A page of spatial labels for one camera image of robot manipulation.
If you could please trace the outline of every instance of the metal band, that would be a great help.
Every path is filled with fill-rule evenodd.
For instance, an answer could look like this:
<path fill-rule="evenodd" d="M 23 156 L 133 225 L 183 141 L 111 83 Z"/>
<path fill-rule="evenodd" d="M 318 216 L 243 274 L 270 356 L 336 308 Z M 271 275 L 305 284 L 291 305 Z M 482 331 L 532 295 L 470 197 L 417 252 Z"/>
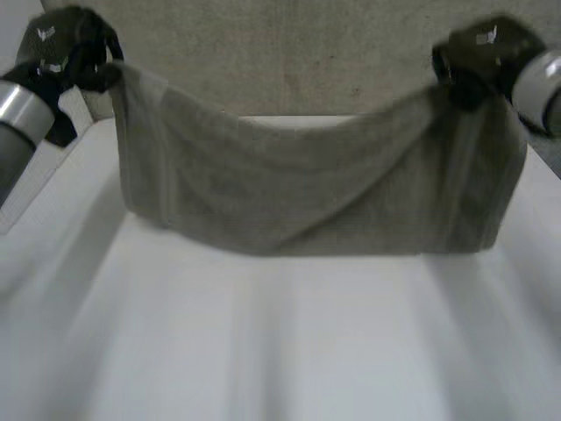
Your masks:
<path fill-rule="evenodd" d="M 51 129 L 54 114 L 37 95 L 20 85 L 0 80 L 0 122 L 38 145 Z"/>
<path fill-rule="evenodd" d="M 561 50 L 553 50 L 537 56 L 520 73 L 513 88 L 512 105 L 533 124 L 549 131 L 551 117 L 547 118 L 546 111 L 560 89 Z"/>

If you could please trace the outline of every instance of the white surface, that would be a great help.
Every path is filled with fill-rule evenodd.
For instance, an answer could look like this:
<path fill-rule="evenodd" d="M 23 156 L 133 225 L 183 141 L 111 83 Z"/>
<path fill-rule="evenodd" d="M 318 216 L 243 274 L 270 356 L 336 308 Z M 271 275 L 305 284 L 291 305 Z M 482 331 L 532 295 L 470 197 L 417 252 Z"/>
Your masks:
<path fill-rule="evenodd" d="M 121 224 L 114 137 L 47 186 L 82 195 L 51 273 L 4 292 L 1 419 L 558 419 L 561 182 L 532 150 L 489 252 L 258 259 Z"/>

